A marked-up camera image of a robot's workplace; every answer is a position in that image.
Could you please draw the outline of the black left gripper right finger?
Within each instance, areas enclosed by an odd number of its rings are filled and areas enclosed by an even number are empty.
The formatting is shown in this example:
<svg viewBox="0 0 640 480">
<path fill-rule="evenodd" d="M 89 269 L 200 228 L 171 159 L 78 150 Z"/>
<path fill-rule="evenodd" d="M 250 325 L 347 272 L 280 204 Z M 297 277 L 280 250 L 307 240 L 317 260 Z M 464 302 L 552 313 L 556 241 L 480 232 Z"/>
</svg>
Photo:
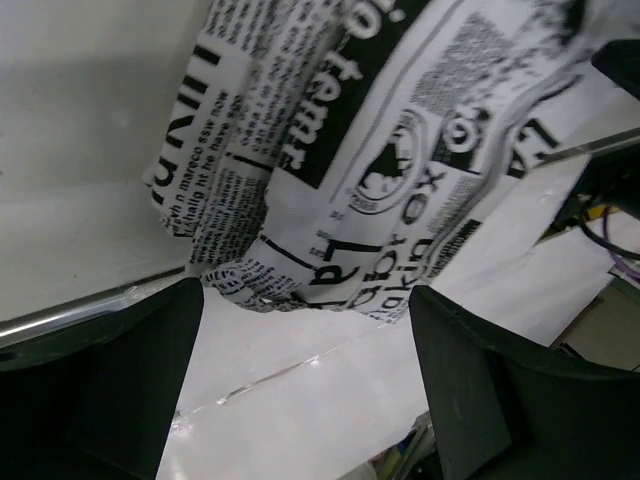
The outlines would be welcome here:
<svg viewBox="0 0 640 480">
<path fill-rule="evenodd" d="M 638 478 L 638 373 L 541 346 L 430 287 L 409 308 L 444 478 Z"/>
</svg>

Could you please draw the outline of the newspaper print garment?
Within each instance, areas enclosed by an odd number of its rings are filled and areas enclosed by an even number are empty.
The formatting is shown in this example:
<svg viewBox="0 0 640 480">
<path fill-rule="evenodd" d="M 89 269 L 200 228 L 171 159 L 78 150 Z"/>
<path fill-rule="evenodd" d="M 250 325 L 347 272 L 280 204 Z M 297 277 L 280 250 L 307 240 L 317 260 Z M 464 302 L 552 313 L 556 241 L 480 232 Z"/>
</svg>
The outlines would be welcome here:
<svg viewBox="0 0 640 480">
<path fill-rule="evenodd" d="M 391 322 L 470 211 L 567 136 L 610 1 L 214 1 L 144 176 L 250 311 Z"/>
</svg>

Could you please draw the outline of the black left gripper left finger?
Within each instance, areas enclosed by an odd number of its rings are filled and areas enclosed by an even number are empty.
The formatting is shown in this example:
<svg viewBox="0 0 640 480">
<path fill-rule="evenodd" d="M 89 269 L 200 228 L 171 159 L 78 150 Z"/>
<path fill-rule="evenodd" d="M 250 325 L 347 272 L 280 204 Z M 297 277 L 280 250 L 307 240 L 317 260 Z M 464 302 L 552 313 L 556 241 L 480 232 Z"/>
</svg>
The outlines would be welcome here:
<svg viewBox="0 0 640 480">
<path fill-rule="evenodd" d="M 187 278 L 124 308 L 3 332 L 2 478 L 155 478 L 203 307 Z"/>
</svg>

